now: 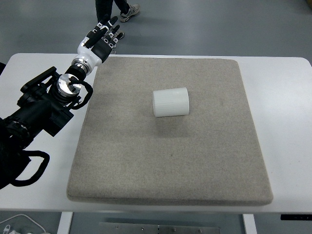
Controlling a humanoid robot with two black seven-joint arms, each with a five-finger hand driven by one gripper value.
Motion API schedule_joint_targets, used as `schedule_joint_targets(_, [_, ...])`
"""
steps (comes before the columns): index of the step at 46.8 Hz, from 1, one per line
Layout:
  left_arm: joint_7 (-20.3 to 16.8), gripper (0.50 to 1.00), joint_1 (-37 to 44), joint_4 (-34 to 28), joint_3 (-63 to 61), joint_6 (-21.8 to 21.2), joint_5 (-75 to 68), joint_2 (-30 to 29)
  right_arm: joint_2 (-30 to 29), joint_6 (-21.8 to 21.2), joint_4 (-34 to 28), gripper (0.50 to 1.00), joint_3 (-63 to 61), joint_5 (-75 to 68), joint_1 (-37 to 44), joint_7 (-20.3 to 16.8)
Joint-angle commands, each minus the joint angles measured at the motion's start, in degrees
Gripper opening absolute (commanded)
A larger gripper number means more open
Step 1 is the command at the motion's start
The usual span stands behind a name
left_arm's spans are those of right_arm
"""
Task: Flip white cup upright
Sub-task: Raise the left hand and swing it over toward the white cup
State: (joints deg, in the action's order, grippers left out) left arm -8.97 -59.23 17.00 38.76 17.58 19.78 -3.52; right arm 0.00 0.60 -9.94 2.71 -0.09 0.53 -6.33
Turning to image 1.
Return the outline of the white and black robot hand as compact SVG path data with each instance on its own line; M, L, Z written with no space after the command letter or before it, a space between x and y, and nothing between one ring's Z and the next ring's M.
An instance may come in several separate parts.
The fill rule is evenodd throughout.
M119 31L120 25L115 25L117 20L118 17L114 16L108 21L98 22L78 46L78 54L72 63L84 64L89 72L104 63L123 37L123 33Z

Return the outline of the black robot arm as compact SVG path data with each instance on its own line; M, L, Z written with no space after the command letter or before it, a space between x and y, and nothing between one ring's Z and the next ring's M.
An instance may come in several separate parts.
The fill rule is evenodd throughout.
M72 119L71 110L88 103L93 88L85 78L90 72L86 63L75 60L63 75L51 67L22 86L19 109L0 121L1 188L39 180L50 156L26 148L42 130L55 136Z

